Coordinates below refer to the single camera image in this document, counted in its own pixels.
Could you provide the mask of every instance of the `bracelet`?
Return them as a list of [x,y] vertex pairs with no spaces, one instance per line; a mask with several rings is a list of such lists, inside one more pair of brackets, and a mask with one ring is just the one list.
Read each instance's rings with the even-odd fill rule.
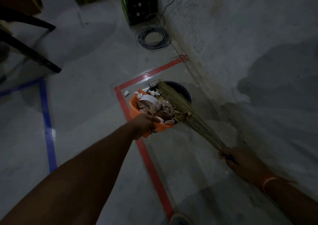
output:
[[269,181],[271,181],[271,180],[276,180],[276,179],[282,179],[282,180],[284,180],[284,181],[286,181],[286,182],[296,183],[296,182],[294,182],[294,181],[284,179],[284,178],[282,178],[282,177],[280,177],[280,176],[272,175],[272,176],[265,176],[265,177],[263,177],[262,179],[260,179],[260,182],[259,182],[258,184],[259,184],[260,187],[262,188],[262,191],[263,191],[264,193],[266,193],[266,192],[265,192],[265,185],[266,185]]

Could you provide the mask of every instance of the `broom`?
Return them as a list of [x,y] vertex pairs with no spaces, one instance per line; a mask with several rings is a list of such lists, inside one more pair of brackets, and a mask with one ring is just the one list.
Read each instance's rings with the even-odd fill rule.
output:
[[[188,127],[199,133],[217,150],[226,147],[224,142],[219,138],[214,130],[201,119],[199,114],[192,108],[191,104],[182,95],[162,81],[158,83],[158,89],[162,91],[161,95],[165,100],[176,106],[177,111],[180,111],[183,114],[186,114],[187,112],[191,113],[190,115],[187,115],[186,119],[183,121]],[[226,158],[232,161],[234,159],[227,156]]]

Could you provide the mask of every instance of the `shoe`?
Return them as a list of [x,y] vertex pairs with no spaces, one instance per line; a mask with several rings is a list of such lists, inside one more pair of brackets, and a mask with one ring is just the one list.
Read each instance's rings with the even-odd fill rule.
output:
[[169,225],[194,225],[194,222],[184,213],[177,212],[172,215]]

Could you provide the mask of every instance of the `hand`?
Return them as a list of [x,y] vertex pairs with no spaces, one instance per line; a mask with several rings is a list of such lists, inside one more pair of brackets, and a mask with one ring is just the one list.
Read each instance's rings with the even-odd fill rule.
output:
[[160,120],[154,116],[147,114],[137,115],[133,120],[129,121],[128,124],[132,125],[135,132],[135,140],[138,140],[142,134],[150,130],[150,134],[157,133],[158,129],[154,122],[160,123]]
[[268,167],[248,147],[223,148],[219,151],[219,158],[224,158],[225,155],[231,155],[239,164],[236,165],[232,161],[226,159],[226,164],[240,178],[251,183],[259,188],[258,181],[264,176],[273,175]]

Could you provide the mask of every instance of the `broom handle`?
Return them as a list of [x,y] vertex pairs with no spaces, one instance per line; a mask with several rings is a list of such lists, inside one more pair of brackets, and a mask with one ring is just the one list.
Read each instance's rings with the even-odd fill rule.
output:
[[239,166],[239,164],[236,162],[236,160],[233,156],[224,154],[224,157]]

